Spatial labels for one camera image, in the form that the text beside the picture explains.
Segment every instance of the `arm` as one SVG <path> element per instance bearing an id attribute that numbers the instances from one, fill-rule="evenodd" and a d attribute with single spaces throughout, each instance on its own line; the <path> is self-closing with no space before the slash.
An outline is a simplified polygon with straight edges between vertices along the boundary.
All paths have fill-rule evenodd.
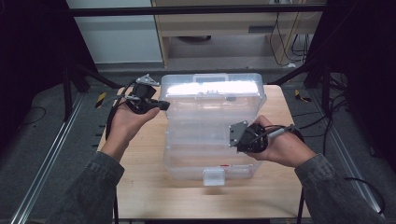
<path id="1" fill-rule="evenodd" d="M 140 128 L 159 111 L 153 108 L 136 115 L 120 105 L 104 146 L 66 191 L 47 223 L 111 223 L 116 186 L 124 171 L 120 165 L 122 155 Z"/>
<path id="2" fill-rule="evenodd" d="M 256 122 L 271 125 L 264 116 Z M 314 223 L 387 223 L 343 178 L 323 155 L 317 155 L 297 136 L 283 133 L 270 139 L 262 153 L 248 154 L 260 161 L 294 167 Z"/>

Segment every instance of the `jacket sleeve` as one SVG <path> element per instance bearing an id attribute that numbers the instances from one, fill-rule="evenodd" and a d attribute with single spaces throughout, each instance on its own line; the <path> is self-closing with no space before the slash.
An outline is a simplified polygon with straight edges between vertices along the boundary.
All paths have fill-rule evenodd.
<path id="1" fill-rule="evenodd" d="M 116 187 L 123 172 L 117 161 L 97 152 L 46 223 L 112 223 Z"/>
<path id="2" fill-rule="evenodd" d="M 295 169 L 314 223 L 387 223 L 319 154 Z"/>

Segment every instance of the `plastic storage box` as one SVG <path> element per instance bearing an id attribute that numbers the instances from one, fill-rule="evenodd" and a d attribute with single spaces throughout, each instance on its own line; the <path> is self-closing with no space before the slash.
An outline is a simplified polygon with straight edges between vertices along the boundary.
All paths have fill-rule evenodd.
<path id="1" fill-rule="evenodd" d="M 161 86 L 170 103 L 163 163 L 174 179 L 216 186 L 254 175 L 261 162 L 229 141 L 230 125 L 253 122 L 266 100 L 259 74 L 167 75 Z"/>

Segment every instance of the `gray floor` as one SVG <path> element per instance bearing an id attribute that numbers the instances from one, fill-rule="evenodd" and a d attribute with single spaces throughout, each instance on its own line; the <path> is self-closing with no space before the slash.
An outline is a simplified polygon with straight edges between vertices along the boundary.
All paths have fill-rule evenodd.
<path id="1" fill-rule="evenodd" d="M 213 36 L 209 41 L 199 39 L 174 38 L 172 50 L 169 54 L 169 64 L 166 68 L 139 66 L 129 72 L 114 73 L 106 71 L 104 76 L 118 83 L 126 83 L 133 76 L 150 73 L 154 78 L 161 78 L 165 74 L 257 72 L 262 75 L 264 82 L 269 82 L 286 75 L 292 68 L 276 64 L 272 51 L 262 35 L 254 36 Z M 103 125 L 109 106 L 96 109 L 98 95 L 105 91 L 114 95 L 102 83 L 88 78 L 91 83 L 89 93 L 83 95 L 81 108 L 76 121 L 73 123 L 59 155 L 49 172 L 48 179 L 35 199 L 30 219 L 43 219 L 57 203 L 62 192 L 76 178 L 79 171 L 97 149 Z M 297 126 L 305 126 L 321 117 L 320 108 L 316 100 L 320 98 L 320 87 L 305 90 L 302 81 L 304 75 L 294 78 L 282 86 L 288 102 L 290 112 L 294 116 Z M 303 97 L 309 97 L 312 102 L 298 100 L 294 91 L 299 90 Z M 332 91 L 332 97 L 341 93 Z M 81 95 L 74 91 L 74 99 Z M 61 129 L 64 117 L 63 88 L 55 86 L 39 93 L 33 102 L 33 107 L 25 119 L 18 134 L 9 145 L 7 158 L 1 160 L 0 170 L 0 220 L 11 219 L 17 211 L 23 198 L 35 179 L 46 158 L 51 144 Z M 389 221 L 396 219 L 396 174 L 391 171 L 387 162 L 382 158 L 372 157 L 369 144 L 361 132 L 360 125 L 347 106 L 340 108 L 333 115 L 334 125 L 327 139 L 326 156 L 342 176 L 351 176 L 345 165 L 343 154 L 339 151 L 339 140 L 346 148 L 351 160 L 361 173 L 361 177 L 379 189 L 386 201 L 385 217 Z M 325 123 L 320 122 L 308 129 L 302 130 L 306 143 L 316 152 L 321 152 L 323 137 L 308 137 L 323 133 Z M 272 223 L 285 223 L 285 219 L 274 219 Z"/>

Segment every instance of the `black metal pole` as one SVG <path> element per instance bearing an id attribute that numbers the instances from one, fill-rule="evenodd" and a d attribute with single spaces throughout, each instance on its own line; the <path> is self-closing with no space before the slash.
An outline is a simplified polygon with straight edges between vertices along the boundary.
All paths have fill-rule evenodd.
<path id="1" fill-rule="evenodd" d="M 253 12 L 309 12 L 344 8 L 346 5 L 288 4 L 288 5 L 239 5 L 239 6 L 192 6 L 192 7 L 115 7 L 71 8 L 49 10 L 47 15 L 72 17 L 142 16 L 175 14 L 253 13 Z"/>

